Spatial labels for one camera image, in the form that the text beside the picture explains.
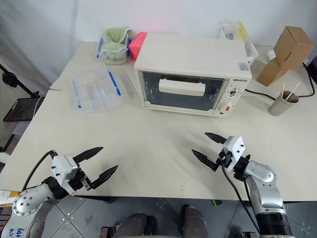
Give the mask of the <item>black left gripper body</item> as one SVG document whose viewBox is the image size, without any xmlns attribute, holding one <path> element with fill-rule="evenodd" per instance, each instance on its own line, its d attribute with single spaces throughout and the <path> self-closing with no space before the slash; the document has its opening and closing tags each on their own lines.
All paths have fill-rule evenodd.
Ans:
<svg viewBox="0 0 317 238">
<path fill-rule="evenodd" d="M 80 168 L 79 163 L 77 165 L 77 170 L 73 178 L 70 179 L 68 184 L 70 187 L 77 191 L 81 188 L 85 188 L 86 190 L 95 189 L 94 184 L 90 181 L 90 179 L 87 177 L 85 172 Z"/>
</svg>

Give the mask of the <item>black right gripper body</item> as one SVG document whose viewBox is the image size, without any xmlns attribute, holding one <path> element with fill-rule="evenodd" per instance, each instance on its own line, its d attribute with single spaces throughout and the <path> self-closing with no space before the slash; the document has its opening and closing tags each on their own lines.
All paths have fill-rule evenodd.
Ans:
<svg viewBox="0 0 317 238">
<path fill-rule="evenodd" d="M 234 159 L 232 153 L 230 151 L 225 152 L 224 149 L 222 149 L 216 160 L 214 171 L 217 171 L 219 167 L 224 167 L 227 172 L 232 172 L 234 167 L 232 159 Z"/>
</svg>

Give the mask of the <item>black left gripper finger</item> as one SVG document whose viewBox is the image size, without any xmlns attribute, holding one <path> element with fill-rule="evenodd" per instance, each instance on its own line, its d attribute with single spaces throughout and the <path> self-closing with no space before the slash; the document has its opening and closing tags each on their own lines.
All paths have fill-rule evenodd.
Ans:
<svg viewBox="0 0 317 238">
<path fill-rule="evenodd" d="M 76 164 L 80 164 L 84 160 L 88 160 L 95 156 L 97 153 L 99 153 L 101 150 L 103 150 L 103 147 L 95 147 L 89 150 L 86 150 L 79 155 L 73 157 L 73 160 L 75 161 Z"/>
<path fill-rule="evenodd" d="M 105 172 L 103 172 L 102 174 L 99 175 L 99 177 L 94 180 L 94 181 L 90 181 L 87 178 L 87 184 L 88 184 L 88 188 L 87 190 L 91 190 L 91 189 L 96 189 L 99 186 L 101 186 L 103 183 L 105 183 L 114 173 L 115 171 L 118 169 L 118 165 L 109 168 L 108 170 L 106 170 Z"/>
</svg>

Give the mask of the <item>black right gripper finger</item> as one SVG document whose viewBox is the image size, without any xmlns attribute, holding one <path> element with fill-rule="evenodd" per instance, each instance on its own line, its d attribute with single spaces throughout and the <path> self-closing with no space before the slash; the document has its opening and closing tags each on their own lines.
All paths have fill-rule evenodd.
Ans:
<svg viewBox="0 0 317 238">
<path fill-rule="evenodd" d="M 219 164 L 212 162 L 211 160 L 208 159 L 206 155 L 202 154 L 201 152 L 198 152 L 194 149 L 192 149 L 192 152 L 201 163 L 203 163 L 204 165 L 206 165 L 213 171 L 217 170 Z"/>
<path fill-rule="evenodd" d="M 212 141 L 219 143 L 219 144 L 224 144 L 226 142 L 226 138 L 222 137 L 221 135 L 214 134 L 211 132 L 205 132 L 205 135 L 211 139 Z"/>
</svg>

